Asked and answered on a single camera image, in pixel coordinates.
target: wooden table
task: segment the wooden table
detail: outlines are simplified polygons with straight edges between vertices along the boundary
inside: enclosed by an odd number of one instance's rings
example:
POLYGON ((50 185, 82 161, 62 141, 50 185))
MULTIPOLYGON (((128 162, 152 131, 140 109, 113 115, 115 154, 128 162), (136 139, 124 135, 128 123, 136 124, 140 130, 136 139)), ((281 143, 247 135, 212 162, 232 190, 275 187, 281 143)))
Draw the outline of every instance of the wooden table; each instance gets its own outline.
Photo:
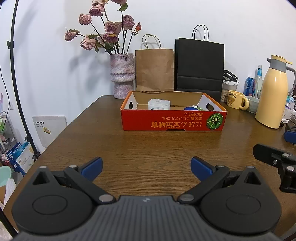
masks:
POLYGON ((255 166, 282 205, 275 233, 282 235, 296 223, 296 194, 281 192, 277 169, 252 155, 257 143, 294 152, 294 146, 283 138, 283 128, 270 129, 257 122, 253 114, 223 104, 228 110, 223 131, 123 131, 121 104, 122 100, 113 96, 100 97, 53 141, 5 206, 10 221, 13 222, 13 202, 39 166, 62 170, 100 156, 104 168, 94 183, 117 198, 120 195, 176 198, 198 183, 190 171, 191 158, 198 156, 214 166, 224 164, 232 170, 255 166))

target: bouquet of dried flowers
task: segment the bouquet of dried flowers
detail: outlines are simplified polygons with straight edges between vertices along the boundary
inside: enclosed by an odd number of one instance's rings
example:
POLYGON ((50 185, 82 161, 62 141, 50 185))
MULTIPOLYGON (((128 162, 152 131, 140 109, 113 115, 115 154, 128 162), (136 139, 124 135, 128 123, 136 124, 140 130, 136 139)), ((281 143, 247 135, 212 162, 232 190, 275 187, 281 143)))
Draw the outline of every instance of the bouquet of dried flowers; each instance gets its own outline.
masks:
POLYGON ((96 52, 98 52, 100 48, 104 48, 106 52, 108 52, 110 55, 112 54, 112 51, 114 51, 116 54, 127 53, 129 46, 131 44, 131 39, 134 35, 137 35, 138 32, 141 30, 141 25, 140 23, 138 23, 138 25, 133 29, 133 27, 135 26, 133 18, 130 15, 123 15, 123 12, 128 8, 127 0, 111 0, 112 2, 120 4, 119 11, 121 12, 121 21, 115 23, 109 21, 105 10, 105 6, 108 3, 108 1, 109 0, 93 0, 92 8, 89 10, 89 14, 80 14, 79 16, 79 23, 81 25, 91 24, 94 27, 94 31, 97 34, 90 34, 84 36, 80 33, 79 30, 66 29, 67 32, 65 34, 65 40, 71 41, 75 37, 77 37, 77 35, 79 35, 84 37, 84 39, 80 43, 80 46, 86 50, 94 49, 96 52), (106 33, 100 34, 97 31, 97 29, 92 23, 92 17, 100 17, 102 19, 106 33), (123 35, 123 45, 121 51, 119 51, 120 46, 118 42, 121 30, 123 35), (125 50, 125 41, 128 31, 131 31, 131 38, 128 47, 125 50))

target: blue can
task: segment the blue can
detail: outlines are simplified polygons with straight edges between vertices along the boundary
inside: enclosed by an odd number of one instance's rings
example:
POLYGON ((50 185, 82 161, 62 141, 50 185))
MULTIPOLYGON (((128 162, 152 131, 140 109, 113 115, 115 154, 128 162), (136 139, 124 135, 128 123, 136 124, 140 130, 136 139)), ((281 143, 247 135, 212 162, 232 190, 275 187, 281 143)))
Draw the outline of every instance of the blue can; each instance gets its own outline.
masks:
POLYGON ((246 83, 244 85, 244 95, 245 96, 252 96, 254 88, 255 88, 255 79, 248 77, 246 79, 246 83))

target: ribbed gray surface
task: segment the ribbed gray surface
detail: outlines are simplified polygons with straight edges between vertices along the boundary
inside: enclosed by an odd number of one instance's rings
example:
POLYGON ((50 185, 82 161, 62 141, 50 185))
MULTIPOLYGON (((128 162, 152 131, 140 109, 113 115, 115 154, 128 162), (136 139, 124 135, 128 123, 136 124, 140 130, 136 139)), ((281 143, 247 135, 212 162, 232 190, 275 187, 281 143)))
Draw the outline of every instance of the ribbed gray surface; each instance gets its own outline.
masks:
POLYGON ((279 241, 272 233, 237 237, 206 224, 194 207, 171 196, 122 196, 101 205, 88 222, 67 234, 41 237, 20 233, 14 241, 279 241))

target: black circular cover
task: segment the black circular cover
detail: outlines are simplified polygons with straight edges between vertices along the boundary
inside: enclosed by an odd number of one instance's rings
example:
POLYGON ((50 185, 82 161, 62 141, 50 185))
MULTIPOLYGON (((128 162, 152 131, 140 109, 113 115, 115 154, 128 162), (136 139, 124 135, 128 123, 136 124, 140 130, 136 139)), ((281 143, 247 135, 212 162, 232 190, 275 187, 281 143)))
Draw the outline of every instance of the black circular cover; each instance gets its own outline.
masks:
POLYGON ((12 208, 20 229, 40 235, 65 233, 84 223, 93 205, 83 192, 73 188, 36 185, 21 193, 12 208))
POLYGON ((201 201, 201 212, 216 228, 236 235, 254 235, 272 230, 281 205, 269 189, 259 185, 217 189, 201 201))

